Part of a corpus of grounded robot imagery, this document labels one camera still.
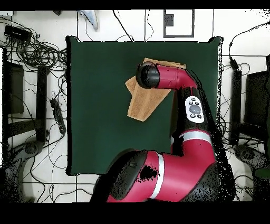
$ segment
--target power strip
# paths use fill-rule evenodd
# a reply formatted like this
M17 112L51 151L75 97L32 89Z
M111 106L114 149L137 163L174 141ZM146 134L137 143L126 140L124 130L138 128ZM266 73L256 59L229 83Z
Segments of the power strip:
M59 126L59 131L61 134L65 134L66 133L66 127L65 127L65 123L64 123L64 119L62 116L62 112L59 106L59 103L56 99L52 99L50 100L51 106L53 108L53 116L56 119L56 122Z

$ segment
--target electrical cord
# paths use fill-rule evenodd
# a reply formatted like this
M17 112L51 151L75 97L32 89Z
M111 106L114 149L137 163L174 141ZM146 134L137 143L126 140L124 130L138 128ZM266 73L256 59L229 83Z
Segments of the electrical cord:
M252 182L253 182L253 179L250 177L250 176L247 176L247 175L239 175L237 176L236 178L234 178L234 181L236 182L236 180L238 178L241 178L241 177L245 177L245 178L248 178L250 179ZM235 183L235 186L236 186L236 189L241 189L241 191L237 191L238 193L242 193L243 191L246 192L251 198L253 197L253 192L251 191L252 188L249 188L247 186L244 186L243 188L241 188L237 183ZM240 198L239 196L236 194L236 198L238 201L240 201Z
M3 21L6 20L6 21L10 21L10 20L7 20L5 18L2 18L2 20L0 21L0 23L4 23ZM11 58L11 60L17 62L18 64L23 64L27 70L25 70L26 72L37 72L37 68L39 66L47 66L49 69L50 69L50 72L53 76L55 76L57 78L57 84L58 84L58 87L59 87L59 91L57 94L54 94L55 96L52 97L52 99L55 99L59 102L59 97L62 96L64 101L66 102L65 100L65 97L64 95L66 96L64 90L63 90L63 85L64 83L66 82L66 78L65 78L65 73L66 73L66 49L63 49L63 50L59 50L58 47L54 44L51 44L51 43L47 43L47 42L40 42L38 41L37 39L40 37L39 34L37 34L33 29L29 29L29 28L26 28L14 21L10 21L12 23L15 23L17 24L18 28L19 29L23 29L23 30L27 30L29 32L32 33L31 35L31 41L30 43L26 43L26 42L23 42L23 41L19 41L19 40L16 40L16 39L13 39L13 38L6 38L6 41L3 42L1 41L0 42L0 45L1 46L4 46L6 48L11 48L9 52L9 55L8 55L8 59L10 57L12 57L12 53L15 52L18 56L18 60L14 60ZM54 74L55 71L62 71L63 74L61 76L56 76ZM27 89L25 91L32 91L34 94L35 91L33 89ZM23 179L28 176L29 174L32 176L32 178L37 181L36 183L38 184L42 184L43 187L44 187L44 190L42 192L42 194L39 196L37 202L40 201L42 195L44 194L45 192L45 189L46 189L46 186L44 182L41 182L39 181L32 173L32 171L37 168L47 157L50 158L50 161L52 163L52 160L51 160L51 157L50 157L50 154L52 153L52 151L55 149L56 145L58 144L58 142L64 137L64 135L62 135L57 141L54 141L52 143L50 143L50 137L49 137L49 142L46 146L43 146L43 148L46 148L48 147L48 155L42 160L39 162L38 165L34 166L34 163L35 163L35 158L34 158L34 162L31 166L31 169L30 169L30 172L27 173ZM55 144L55 146L53 147L53 149L49 152L49 146L52 145L52 144ZM65 167L59 167L57 165L55 165L56 161L53 163L53 169L54 167L57 167L58 169L64 169ZM60 194L56 197L55 200L53 200L53 190L54 190L54 185L52 184L49 188L49 195L46 197L47 198L51 198L52 202L55 203L55 201L59 198L59 196L61 195L64 195L64 194Z
M113 10L112 12L113 12L114 17L115 17L115 18L118 20L119 24L120 24L120 25L121 25L121 27L123 28L123 30L124 30L124 32L126 33L126 35L129 37L130 41L134 42L133 37L131 38L131 37L130 37L130 35L129 35L129 34L126 32L126 30L124 29L124 27L123 27L123 25L122 25L121 21L120 21L120 20L118 19L118 17L116 16L116 14L115 14L114 10Z
M87 33L87 19L85 19L85 32L86 32L87 36L89 37L89 35Z
M232 41L231 41L230 44L229 44L229 58L230 58L230 60L233 60L232 57L230 56L230 48L231 48L231 46L233 45L233 41L234 41L234 39L235 39L237 36L239 36L239 35L241 35L241 34L243 34L243 33L246 33L246 32L248 32L248 31L257 29L257 28L259 28L260 26L269 25L269 24L270 24L270 21L269 21L269 22L266 22L266 23L263 23L263 24L260 24L260 25L257 25L257 26L255 26L255 27L253 27L253 28L251 28L251 29L249 29L249 30L247 30L247 31L244 31L244 32L241 32L241 33L235 35L234 38L232 39Z
M151 36L149 38L147 38L147 40L145 40L145 30L144 30L144 41L147 42L150 38L152 38L153 34L154 34L154 29L153 27L151 26L151 24L149 23L148 21L148 18L149 18L149 13L150 13L150 10L148 11L148 15L147 15L147 19L146 21L144 20L144 26L146 27L146 22L148 23L148 25L151 27L152 29L152 33L151 33Z
M249 74L249 72L250 72L250 65L248 63L238 64L238 66L240 66L240 71L242 71L242 65L247 65L248 66L248 72L242 75L242 76L245 76L245 75ZM225 66L225 65L221 64L221 70L222 71L226 71L226 70L230 69L231 67L232 66Z

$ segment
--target button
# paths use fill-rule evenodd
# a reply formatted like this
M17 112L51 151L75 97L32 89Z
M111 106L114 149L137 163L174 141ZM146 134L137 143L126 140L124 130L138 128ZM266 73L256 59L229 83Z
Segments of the button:
M193 114L199 114L200 113L200 107L197 105L191 105L189 107L189 111Z

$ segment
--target white object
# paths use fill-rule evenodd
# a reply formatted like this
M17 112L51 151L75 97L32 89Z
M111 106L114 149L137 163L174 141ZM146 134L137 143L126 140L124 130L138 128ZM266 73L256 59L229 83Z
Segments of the white object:
M93 28L95 31L98 30L98 20L97 20L97 15L95 13L95 10L79 10L81 15L85 16L89 22L92 24Z
M195 96L188 97L185 101L185 105L188 120L197 124L200 124L205 121L201 102L197 97ZM193 106L199 109L199 113L198 111L196 113L192 112Z
M0 16L12 16L13 11L0 11Z

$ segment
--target black border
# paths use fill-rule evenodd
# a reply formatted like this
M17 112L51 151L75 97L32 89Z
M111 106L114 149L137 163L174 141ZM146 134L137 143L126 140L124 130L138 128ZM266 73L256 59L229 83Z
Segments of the black border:
M71 42L70 36L66 36L66 131L67 131L67 167L66 174L68 176L74 176L71 174L72 166L72 133L71 133Z
M166 23L165 16L167 15L166 10L163 11L163 38L194 38L194 22L195 22L195 10L192 10L192 32L191 35L166 35Z

